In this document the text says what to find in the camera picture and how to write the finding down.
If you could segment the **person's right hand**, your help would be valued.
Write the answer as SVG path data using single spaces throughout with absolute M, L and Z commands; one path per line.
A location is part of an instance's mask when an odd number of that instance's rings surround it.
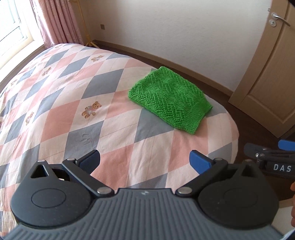
M 295 192 L 295 182 L 292 183 L 291 187 L 290 187 L 291 191 Z M 292 197 L 292 210 L 291 210 L 291 225 L 293 227 L 295 227 L 295 195 L 293 195 Z

